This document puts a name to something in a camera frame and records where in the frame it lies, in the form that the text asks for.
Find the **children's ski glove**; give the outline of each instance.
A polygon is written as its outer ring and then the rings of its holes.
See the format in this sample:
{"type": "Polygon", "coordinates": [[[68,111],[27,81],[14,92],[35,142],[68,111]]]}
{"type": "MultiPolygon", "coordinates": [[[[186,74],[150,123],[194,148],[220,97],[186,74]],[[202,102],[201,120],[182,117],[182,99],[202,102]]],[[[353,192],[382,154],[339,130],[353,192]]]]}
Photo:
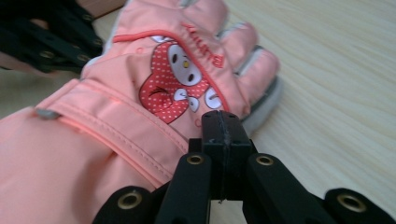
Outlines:
{"type": "Polygon", "coordinates": [[[81,80],[1,120],[0,223],[90,223],[116,190],[169,181],[205,112],[271,101],[276,56],[226,17],[220,0],[130,1],[81,80]]]}

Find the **metal insert hole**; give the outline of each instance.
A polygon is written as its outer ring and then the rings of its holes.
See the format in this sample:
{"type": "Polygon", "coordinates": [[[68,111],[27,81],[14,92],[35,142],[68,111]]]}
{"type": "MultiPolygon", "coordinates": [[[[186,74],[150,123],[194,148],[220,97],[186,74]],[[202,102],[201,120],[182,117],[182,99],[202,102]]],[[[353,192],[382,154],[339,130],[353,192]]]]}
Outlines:
{"type": "Polygon", "coordinates": [[[260,156],[256,159],[256,162],[260,165],[272,165],[274,164],[273,159],[266,157],[266,156],[260,156]]]}
{"type": "Polygon", "coordinates": [[[91,58],[90,57],[88,57],[87,55],[85,55],[85,54],[79,54],[78,56],[77,56],[77,58],[80,60],[80,61],[83,61],[83,62],[87,62],[87,61],[89,61],[91,58]]]}
{"type": "Polygon", "coordinates": [[[120,209],[128,210],[137,207],[142,203],[142,195],[136,190],[126,193],[119,198],[118,206],[120,209]]]}
{"type": "Polygon", "coordinates": [[[51,51],[43,50],[40,52],[40,56],[43,58],[52,59],[55,57],[55,54],[53,54],[51,51]]]}
{"type": "Polygon", "coordinates": [[[85,14],[85,15],[82,16],[82,19],[84,21],[92,21],[93,17],[91,15],[85,14]]]}
{"type": "Polygon", "coordinates": [[[198,165],[204,162],[204,158],[202,156],[193,155],[187,158],[187,162],[192,165],[198,165]]]}
{"type": "Polygon", "coordinates": [[[367,210],[367,206],[358,198],[349,194],[340,194],[337,196],[337,201],[350,211],[362,213],[367,210]]]}
{"type": "Polygon", "coordinates": [[[97,45],[97,46],[102,46],[103,45],[103,41],[101,39],[94,39],[93,40],[93,44],[97,45]]]}

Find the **cartoon character patch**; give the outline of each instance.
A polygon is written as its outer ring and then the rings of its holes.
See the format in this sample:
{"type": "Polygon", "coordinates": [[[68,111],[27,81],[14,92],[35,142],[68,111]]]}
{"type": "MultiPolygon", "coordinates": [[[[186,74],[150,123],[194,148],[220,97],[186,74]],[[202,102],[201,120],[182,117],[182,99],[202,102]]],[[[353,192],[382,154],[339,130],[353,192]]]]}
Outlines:
{"type": "Polygon", "coordinates": [[[162,40],[152,55],[152,73],[139,92],[142,106],[166,123],[188,109],[196,112],[204,94],[209,108],[219,108],[219,97],[184,49],[174,40],[162,40]]]}

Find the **glove finger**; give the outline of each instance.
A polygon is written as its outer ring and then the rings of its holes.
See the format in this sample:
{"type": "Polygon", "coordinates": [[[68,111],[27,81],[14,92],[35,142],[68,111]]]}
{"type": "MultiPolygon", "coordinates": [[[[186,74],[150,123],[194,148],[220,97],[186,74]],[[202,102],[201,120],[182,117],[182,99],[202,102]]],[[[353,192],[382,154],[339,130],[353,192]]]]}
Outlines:
{"type": "Polygon", "coordinates": [[[250,23],[239,23],[220,35],[220,42],[235,72],[242,66],[258,42],[257,32],[250,23]]]}
{"type": "Polygon", "coordinates": [[[276,77],[279,60],[272,52],[257,47],[249,60],[243,65],[237,83],[251,105],[260,100],[266,89],[276,77]]]}
{"type": "Polygon", "coordinates": [[[185,15],[195,24],[216,35],[227,20],[228,9],[221,0],[196,0],[184,8],[185,15]]]}

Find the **wooden table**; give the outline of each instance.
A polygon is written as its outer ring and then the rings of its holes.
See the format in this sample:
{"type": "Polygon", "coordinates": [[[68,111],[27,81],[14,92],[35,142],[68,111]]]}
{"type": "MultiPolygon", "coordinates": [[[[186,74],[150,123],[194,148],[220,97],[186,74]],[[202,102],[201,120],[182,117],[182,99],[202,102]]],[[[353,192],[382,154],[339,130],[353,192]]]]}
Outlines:
{"type": "MultiPolygon", "coordinates": [[[[313,194],[356,190],[396,218],[396,3],[227,0],[282,62],[281,101],[252,139],[313,194]]],[[[95,22],[108,38],[118,12],[95,22]]],[[[0,71],[0,118],[34,105],[55,79],[0,71]]],[[[212,203],[212,223],[244,223],[241,203],[212,203]]]]}

